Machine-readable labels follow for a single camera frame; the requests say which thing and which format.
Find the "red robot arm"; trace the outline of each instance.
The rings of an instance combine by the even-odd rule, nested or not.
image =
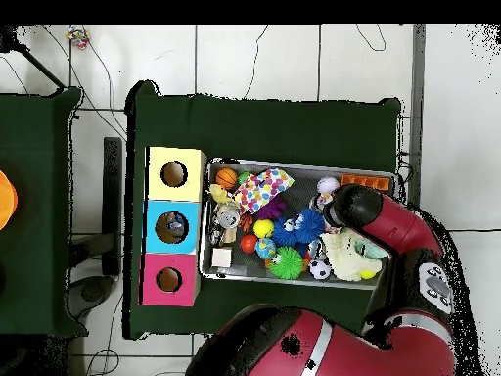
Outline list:
[[[324,217],[392,253],[362,337],[309,310],[259,306],[207,340],[186,376],[454,376],[452,292],[430,228],[394,199],[354,184],[338,189]]]

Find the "grey tray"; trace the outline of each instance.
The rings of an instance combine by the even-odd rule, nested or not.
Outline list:
[[[282,192],[284,201],[288,207],[285,211],[286,217],[293,217],[301,209],[306,208],[312,197],[316,195],[316,185],[320,178],[328,175],[333,175],[341,180],[341,175],[346,174],[364,174],[387,177],[390,179],[390,194],[398,194],[398,181],[395,174],[372,171],[372,170],[354,170],[347,168],[335,167],[320,167],[314,165],[300,165],[300,164],[270,164],[264,162],[252,161],[235,161],[234,163],[225,163],[221,159],[213,159],[206,165],[205,180],[209,183],[214,183],[215,174],[223,167],[230,167],[238,174],[243,171],[250,173],[260,173],[269,167],[279,167],[283,169],[294,180],[294,184],[285,192]],[[233,244],[232,249],[232,266],[230,268],[213,267],[210,266],[212,245],[208,241],[208,226],[210,213],[215,208],[215,201],[208,198],[204,205],[203,223],[200,239],[199,249],[199,269],[200,273],[205,278],[222,278],[239,281],[259,281],[266,283],[276,284],[295,284],[306,286],[325,286],[325,287],[338,287],[350,288],[358,290],[373,290],[378,282],[379,275],[376,275],[370,280],[362,281],[342,281],[334,276],[330,276],[326,280],[315,280],[308,272],[302,272],[296,280],[283,280],[275,277],[269,269],[264,267],[264,261],[256,254],[246,254],[239,247],[239,241],[245,232],[242,228],[238,228],[237,241]]]

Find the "white tile floor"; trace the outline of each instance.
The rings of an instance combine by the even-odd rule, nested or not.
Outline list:
[[[120,132],[109,109],[118,110],[114,115],[125,127],[125,115],[120,110],[124,107],[127,93],[138,80],[153,80],[164,95],[199,92],[243,98],[252,78],[256,38],[265,29],[264,25],[86,27],[113,81],[111,105],[107,73],[92,49],[80,51],[73,47],[71,61],[87,96],[96,108],[104,109],[100,114]],[[363,102],[397,97],[402,102],[402,113],[408,116],[412,27],[381,25],[385,41],[375,25],[361,25],[359,28],[374,49],[382,49],[386,44],[385,51],[371,50],[355,25],[323,25],[319,61],[318,26],[270,25],[259,40],[255,76],[248,97],[298,101],[316,100],[319,96],[320,99]],[[49,30],[69,53],[69,45],[64,38],[66,27],[51,26]],[[498,192],[488,188],[496,186],[500,173],[499,164],[494,159],[499,153],[495,152],[499,117],[496,119],[493,112],[475,112],[477,103],[489,94],[487,86],[475,89],[474,99],[461,100],[465,82],[472,86],[476,82],[475,71],[484,71],[485,66],[464,58],[459,50],[461,45],[452,50],[451,53],[456,54],[452,58],[440,58],[447,50],[447,42],[462,42],[461,47],[467,45],[464,38],[457,34],[450,38],[448,33],[451,31],[454,30],[431,27],[427,33],[423,206],[449,227],[501,227],[499,210],[493,209],[499,205],[496,203]],[[63,83],[68,84],[70,78],[71,84],[77,83],[74,75],[69,74],[66,55],[44,29],[30,28],[21,39]],[[3,57],[19,74],[29,93],[49,95],[56,90],[55,85],[22,56],[10,53]],[[459,59],[462,66],[471,70],[470,77],[466,79],[457,71]],[[23,93],[23,86],[7,63],[0,59],[2,92]],[[87,98],[82,107],[91,108]],[[458,119],[458,110],[465,109],[475,113],[472,124]],[[103,137],[117,134],[94,111],[79,110],[77,115],[79,119],[75,119],[72,125],[73,231],[100,232]],[[410,122],[406,118],[402,124],[403,151],[408,149],[409,133]],[[501,376],[500,313],[499,308],[492,307],[496,303],[497,291],[491,289],[501,287],[494,259],[499,252],[501,235],[461,233],[454,234],[454,238],[471,289],[472,310],[485,354],[485,367],[494,375]],[[72,278],[100,275],[100,266],[98,258],[90,259],[73,272]],[[163,374],[159,376],[183,376],[192,350],[197,350],[204,340],[203,336],[152,335],[145,340],[124,340],[120,333],[121,307],[112,326],[112,316],[122,290],[120,279],[110,298],[86,319],[89,336],[72,345],[73,376],[85,375],[92,355],[106,347],[111,327],[111,348],[120,356],[120,363],[107,376],[154,376],[160,373]],[[104,361],[104,357],[96,358],[89,373],[100,373]],[[115,365],[116,358],[110,357],[108,368]]]

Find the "green tablecloth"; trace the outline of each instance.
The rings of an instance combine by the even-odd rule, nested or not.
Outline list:
[[[150,81],[127,98],[124,334],[214,333],[256,303],[300,306],[359,331],[371,292],[203,279],[193,307],[138,305],[146,146],[196,148],[207,157],[395,172],[400,103],[235,101],[159,96]]]
[[[0,169],[19,195],[0,231],[0,334],[85,334],[65,310],[68,121],[80,98],[0,94]]]

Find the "red ball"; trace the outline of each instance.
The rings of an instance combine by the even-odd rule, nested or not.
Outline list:
[[[246,235],[243,236],[240,240],[240,248],[246,254],[252,254],[254,252],[255,243],[257,242],[257,237],[255,235]]]

